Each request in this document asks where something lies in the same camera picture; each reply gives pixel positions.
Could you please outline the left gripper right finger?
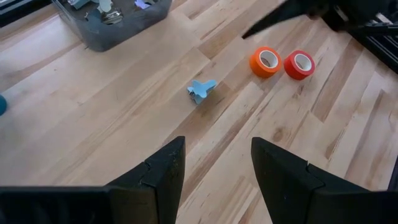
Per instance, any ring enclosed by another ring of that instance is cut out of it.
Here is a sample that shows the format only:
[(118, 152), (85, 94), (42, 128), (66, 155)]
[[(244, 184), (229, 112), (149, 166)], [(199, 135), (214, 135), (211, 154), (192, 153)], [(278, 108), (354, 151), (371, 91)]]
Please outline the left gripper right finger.
[(353, 224), (367, 190), (260, 137), (251, 141), (258, 185), (273, 224)]

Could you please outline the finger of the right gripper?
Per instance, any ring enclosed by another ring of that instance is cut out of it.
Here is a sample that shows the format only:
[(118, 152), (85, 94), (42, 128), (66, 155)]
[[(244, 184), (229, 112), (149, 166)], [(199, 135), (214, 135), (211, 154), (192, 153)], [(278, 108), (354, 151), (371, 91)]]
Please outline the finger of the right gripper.
[(243, 35), (243, 39), (255, 35), (280, 22), (306, 15), (309, 18), (318, 18), (327, 12), (329, 0), (285, 0), (266, 16), (257, 21)]

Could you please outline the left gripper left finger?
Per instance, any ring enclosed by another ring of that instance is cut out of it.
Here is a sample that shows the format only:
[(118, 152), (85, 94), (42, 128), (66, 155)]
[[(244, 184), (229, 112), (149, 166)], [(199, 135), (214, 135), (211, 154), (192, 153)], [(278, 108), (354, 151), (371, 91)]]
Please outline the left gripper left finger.
[(177, 136), (108, 183), (114, 224), (175, 224), (185, 176), (185, 138)]

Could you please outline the red tape roll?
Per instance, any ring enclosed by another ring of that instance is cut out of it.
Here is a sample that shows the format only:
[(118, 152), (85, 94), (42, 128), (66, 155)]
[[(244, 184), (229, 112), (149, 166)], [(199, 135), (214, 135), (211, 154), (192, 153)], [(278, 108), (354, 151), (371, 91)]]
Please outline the red tape roll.
[(314, 73), (315, 62), (308, 53), (295, 50), (284, 59), (284, 69), (291, 78), (303, 80)]

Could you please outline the orange tape roll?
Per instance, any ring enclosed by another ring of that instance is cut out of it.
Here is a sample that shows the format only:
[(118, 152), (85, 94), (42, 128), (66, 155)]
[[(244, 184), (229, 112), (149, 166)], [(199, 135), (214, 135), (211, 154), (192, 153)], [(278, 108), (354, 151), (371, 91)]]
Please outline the orange tape roll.
[(252, 72), (261, 78), (270, 78), (282, 66), (280, 55), (270, 47), (259, 47), (250, 57), (249, 66)]

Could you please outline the white staple remover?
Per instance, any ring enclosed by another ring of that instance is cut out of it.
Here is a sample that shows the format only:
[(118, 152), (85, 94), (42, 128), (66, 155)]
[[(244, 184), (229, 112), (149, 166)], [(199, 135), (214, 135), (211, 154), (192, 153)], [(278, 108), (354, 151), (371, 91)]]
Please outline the white staple remover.
[(112, 0), (98, 0), (98, 7), (100, 13), (109, 12), (112, 9)]

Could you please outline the grey-blue staple remover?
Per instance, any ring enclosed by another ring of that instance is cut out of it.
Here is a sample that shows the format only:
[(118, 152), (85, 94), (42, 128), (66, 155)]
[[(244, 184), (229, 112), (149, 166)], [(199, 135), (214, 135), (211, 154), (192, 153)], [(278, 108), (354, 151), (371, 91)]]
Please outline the grey-blue staple remover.
[(80, 9), (83, 7), (85, 4), (90, 2), (91, 0), (67, 0), (69, 5), (74, 7), (75, 9)]

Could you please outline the grey translucent plastic bin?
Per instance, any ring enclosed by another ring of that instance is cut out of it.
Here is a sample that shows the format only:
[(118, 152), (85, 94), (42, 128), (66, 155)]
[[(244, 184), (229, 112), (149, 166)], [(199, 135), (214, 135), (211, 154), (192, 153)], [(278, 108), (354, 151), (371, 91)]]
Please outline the grey translucent plastic bin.
[(153, 5), (140, 9), (134, 0), (112, 0), (110, 12), (120, 11), (122, 21), (117, 24), (102, 23), (97, 10), (98, 0), (91, 0), (80, 9), (69, 5), (67, 0), (51, 0), (60, 17), (72, 31), (95, 52), (104, 52), (124, 42), (132, 36), (165, 19), (172, 0), (152, 0)]

